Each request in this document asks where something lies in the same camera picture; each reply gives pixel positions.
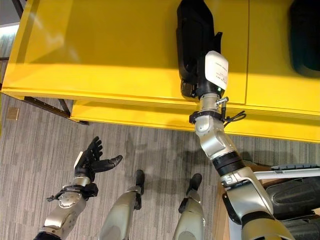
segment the black rubber joint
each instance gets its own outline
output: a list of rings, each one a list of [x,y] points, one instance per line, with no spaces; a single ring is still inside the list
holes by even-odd
[[[265,212],[265,211],[254,211],[254,212],[250,212],[247,213],[246,215],[244,215],[241,218],[241,222],[242,222],[242,228],[244,228],[244,226],[256,219],[272,219],[274,220],[274,217],[272,217],[269,213]]]
[[[33,240],[61,240],[61,238],[48,232],[41,231]]]
[[[216,157],[212,163],[220,176],[234,172],[245,167],[241,157],[236,151]]]

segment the gray carpet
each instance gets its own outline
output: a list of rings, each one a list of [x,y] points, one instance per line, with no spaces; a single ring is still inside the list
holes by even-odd
[[[18,121],[6,120],[8,107],[19,107]],[[146,173],[142,209],[136,211],[131,240],[172,239],[178,207],[194,173],[203,175],[199,189],[206,219],[206,239],[212,239],[218,176],[193,132],[92,123],[83,126],[26,103],[2,96],[0,139],[0,239],[33,239],[56,202],[45,197],[58,192],[73,177],[79,151],[100,136],[103,157],[123,161],[98,173],[98,197],[87,203],[68,240],[96,239],[116,201],[134,183],[134,172]],[[320,163],[319,144],[232,136],[246,160],[262,164]]]

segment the black object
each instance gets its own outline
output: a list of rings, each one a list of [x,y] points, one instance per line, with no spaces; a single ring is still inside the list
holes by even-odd
[[[282,173],[283,170],[298,170],[298,169],[318,169],[320,166],[313,163],[302,163],[302,164],[283,164],[278,166],[272,166],[271,170],[276,173]]]
[[[230,219],[233,222],[235,222],[236,224],[241,225],[240,218],[236,214],[236,211],[235,211],[234,207],[232,206],[230,199],[226,193],[222,194],[222,200],[223,200],[223,203],[225,205],[226,211],[228,212]]]
[[[135,205],[134,209],[135,210],[140,210],[142,207],[142,199],[141,196],[145,192],[145,173],[142,170],[137,170],[135,172],[135,185],[139,186],[141,188],[141,193],[136,193],[135,194]]]
[[[61,110],[61,109],[56,108],[54,106],[51,106],[50,104],[47,104],[44,101],[40,101],[32,96],[25,96],[23,99],[23,101],[25,103],[28,103],[28,104],[31,104],[31,105],[37,107],[37,108],[41,108],[43,110],[46,110],[46,111],[53,113],[53,114],[56,114],[60,117],[64,117],[65,119],[71,120],[70,119],[71,114],[70,114],[70,111],[66,105],[66,102],[63,103],[61,100],[63,100],[63,99],[59,99],[59,101],[60,101],[60,104],[62,104],[62,107],[64,110]],[[82,125],[89,125],[89,123],[87,121],[79,121],[79,123]]]
[[[290,47],[294,70],[320,78],[320,1],[295,0],[290,7]]]
[[[178,211],[180,214],[182,214],[186,210],[187,203],[188,203],[188,198],[185,197],[178,208]]]
[[[191,190],[198,191],[198,188],[200,187],[201,182],[202,182],[202,175],[200,173],[194,174],[192,176],[192,178],[190,178],[189,187],[186,191],[186,195],[188,195]],[[187,197],[185,197],[182,200],[182,202],[179,206],[179,209],[178,209],[179,213],[182,214],[186,210],[188,200],[189,200],[189,198],[187,198]]]
[[[98,195],[98,187],[95,183],[90,183],[85,186],[81,185],[67,185],[62,188],[56,195],[52,195],[47,197],[46,200],[48,202],[52,202],[53,200],[58,200],[59,197],[66,192],[76,192],[81,193],[83,198],[88,201],[89,198],[96,197]]]
[[[8,60],[9,60],[8,56],[0,57],[0,61],[8,61]]]
[[[188,190],[186,191],[186,195],[193,189],[198,191],[198,188],[200,187],[200,184],[202,182],[202,176],[200,173],[196,173],[192,176],[189,182]]]
[[[222,32],[215,35],[213,16],[203,0],[182,0],[177,9],[178,49],[181,93],[185,97],[201,97],[224,90],[205,77],[205,56],[209,51],[221,52]]]
[[[208,110],[208,111],[195,111],[194,113],[192,113],[189,116],[189,123],[195,124],[196,123],[196,119],[198,117],[206,116],[206,115],[210,115],[213,118],[218,119],[220,121],[222,120],[221,114],[216,112],[216,111],[211,111],[211,110]]]
[[[295,240],[320,240],[320,218],[283,221]]]
[[[22,7],[20,0],[12,0],[12,3],[14,5],[16,13],[19,16],[19,19],[21,19],[22,13],[24,12],[24,8]]]
[[[247,213],[246,215],[244,215],[241,218],[242,228],[244,228],[244,226],[247,223],[249,223],[250,221],[253,221],[256,219],[272,219],[272,220],[274,220],[274,218],[270,214],[266,213],[265,211],[254,211],[254,212]]]
[[[236,151],[216,157],[212,160],[215,170],[220,176],[232,173],[245,167],[241,157]]]
[[[82,153],[78,163],[74,168],[74,175],[83,174],[90,178],[91,182],[95,180],[96,173],[105,172],[117,166],[121,160],[122,155],[118,155],[111,159],[100,160],[102,156],[102,145],[99,137],[96,136],[88,148]]]
[[[61,238],[48,232],[41,231],[33,240],[61,240]]]
[[[266,188],[278,220],[314,215],[320,207],[320,176],[296,178]]]

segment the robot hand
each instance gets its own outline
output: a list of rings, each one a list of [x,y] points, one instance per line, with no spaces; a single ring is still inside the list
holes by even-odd
[[[80,213],[86,208],[87,201],[98,195],[98,187],[93,181],[96,173],[116,167],[122,156],[100,160],[102,145],[96,136],[85,151],[81,151],[74,163],[74,179],[48,202],[58,200],[58,206],[45,219],[43,227],[34,240],[64,240],[72,231]]]

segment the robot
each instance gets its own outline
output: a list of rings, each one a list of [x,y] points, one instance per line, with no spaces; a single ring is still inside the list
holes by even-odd
[[[233,117],[226,116],[229,99],[223,95],[228,83],[228,61],[221,55],[222,33],[214,34],[210,10],[203,0],[182,0],[177,9],[177,19],[181,93],[187,98],[199,99],[200,109],[189,116],[189,122],[195,125],[201,148],[220,176],[229,217],[242,226],[243,240],[293,240],[288,229],[274,217],[270,196],[224,132],[226,125],[245,118],[246,114],[242,111]],[[113,169],[122,160],[121,155],[100,160],[101,150],[101,141],[96,137],[84,152],[80,152],[74,164],[72,184],[48,198],[49,201],[58,200],[58,206],[46,218],[34,240],[66,239],[85,209],[87,200],[98,194],[95,174]],[[319,167],[312,174],[318,176]],[[204,211],[197,193],[201,181],[199,173],[190,179],[186,197],[179,207],[181,216],[174,240],[205,239]],[[135,186],[115,202],[103,224],[99,240],[128,240],[133,211],[142,207],[144,182],[144,172],[138,170]]]

